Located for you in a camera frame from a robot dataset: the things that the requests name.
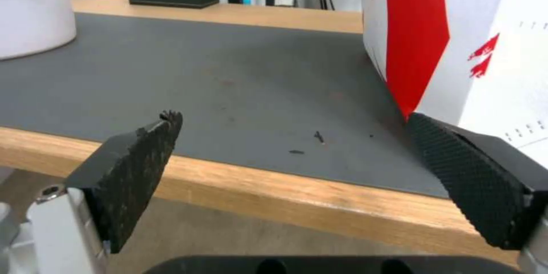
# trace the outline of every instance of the red stripe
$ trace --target red stripe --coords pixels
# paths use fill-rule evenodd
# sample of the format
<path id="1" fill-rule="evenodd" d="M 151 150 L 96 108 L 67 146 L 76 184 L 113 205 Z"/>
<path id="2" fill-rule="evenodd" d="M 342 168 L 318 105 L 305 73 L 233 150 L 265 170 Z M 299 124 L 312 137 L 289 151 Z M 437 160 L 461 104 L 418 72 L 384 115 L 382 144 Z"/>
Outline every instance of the red stripe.
<path id="1" fill-rule="evenodd" d="M 386 0 L 386 79 L 405 116 L 417 108 L 447 42 L 445 0 Z"/>
<path id="2" fill-rule="evenodd" d="M 497 46 L 497 41 L 499 40 L 499 33 L 492 37 L 490 40 L 488 40 L 485 44 L 483 44 L 480 48 L 478 48 L 476 51 L 472 52 L 470 57 L 468 57 L 468 61 L 474 59 L 475 57 L 487 55 L 488 53 L 492 52 L 493 49 L 495 49 L 495 46 Z"/>

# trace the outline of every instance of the white container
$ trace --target white container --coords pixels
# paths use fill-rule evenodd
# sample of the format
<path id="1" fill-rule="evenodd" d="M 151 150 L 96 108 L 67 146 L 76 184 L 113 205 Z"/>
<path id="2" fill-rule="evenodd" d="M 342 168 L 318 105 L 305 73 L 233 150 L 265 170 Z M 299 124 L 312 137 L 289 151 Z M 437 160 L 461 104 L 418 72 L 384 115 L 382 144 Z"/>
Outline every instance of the white container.
<path id="1" fill-rule="evenodd" d="M 404 116 L 500 137 L 548 169 L 545 0 L 362 0 L 364 44 Z"/>
<path id="2" fill-rule="evenodd" d="M 0 60 L 43 52 L 76 37 L 71 0 L 0 0 Z"/>

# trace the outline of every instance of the floor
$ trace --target floor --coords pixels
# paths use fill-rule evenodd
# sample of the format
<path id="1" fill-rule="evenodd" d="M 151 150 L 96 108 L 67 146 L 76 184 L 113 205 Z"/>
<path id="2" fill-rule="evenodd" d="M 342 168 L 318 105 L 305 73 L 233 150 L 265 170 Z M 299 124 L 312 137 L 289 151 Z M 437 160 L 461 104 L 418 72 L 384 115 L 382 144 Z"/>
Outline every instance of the floor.
<path id="1" fill-rule="evenodd" d="M 0 202 L 24 219 L 35 192 L 60 178 L 17 170 L 0 185 Z M 181 255 L 417 254 L 363 239 L 153 198 L 109 273 L 141 273 Z"/>

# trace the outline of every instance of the wooden table edge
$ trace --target wooden table edge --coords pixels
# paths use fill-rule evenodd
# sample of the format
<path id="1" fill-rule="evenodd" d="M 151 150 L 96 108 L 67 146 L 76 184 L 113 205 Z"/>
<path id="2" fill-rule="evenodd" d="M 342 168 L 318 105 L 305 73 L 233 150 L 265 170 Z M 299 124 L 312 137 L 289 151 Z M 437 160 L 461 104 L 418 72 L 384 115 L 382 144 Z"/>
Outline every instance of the wooden table edge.
<path id="1" fill-rule="evenodd" d="M 99 143 L 0 127 L 0 165 L 66 177 Z M 382 241 L 428 253 L 515 266 L 441 198 L 173 155 L 155 196 Z"/>
<path id="2" fill-rule="evenodd" d="M 203 9 L 184 9 L 180 7 L 131 5 L 128 0 L 72 0 L 72 7 L 75 12 L 80 13 L 354 34 L 363 33 L 362 14 L 359 12 L 239 4 L 215 4 Z"/>

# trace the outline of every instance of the hole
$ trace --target hole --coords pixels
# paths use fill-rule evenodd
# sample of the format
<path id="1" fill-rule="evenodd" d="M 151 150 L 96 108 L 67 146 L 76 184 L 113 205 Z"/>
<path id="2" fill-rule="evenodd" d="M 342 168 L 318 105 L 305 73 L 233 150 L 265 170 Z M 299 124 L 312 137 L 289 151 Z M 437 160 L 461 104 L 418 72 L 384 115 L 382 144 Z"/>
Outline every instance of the hole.
<path id="1" fill-rule="evenodd" d="M 43 196 L 47 196 L 49 194 L 53 194 L 58 192 L 59 188 L 57 186 L 50 186 L 49 188 L 46 188 L 42 191 Z"/>
<path id="2" fill-rule="evenodd" d="M 413 274 L 413 271 L 399 259 L 388 259 L 382 263 L 381 274 Z"/>
<path id="3" fill-rule="evenodd" d="M 265 259 L 257 267 L 256 274 L 286 274 L 286 266 L 276 259 Z"/>

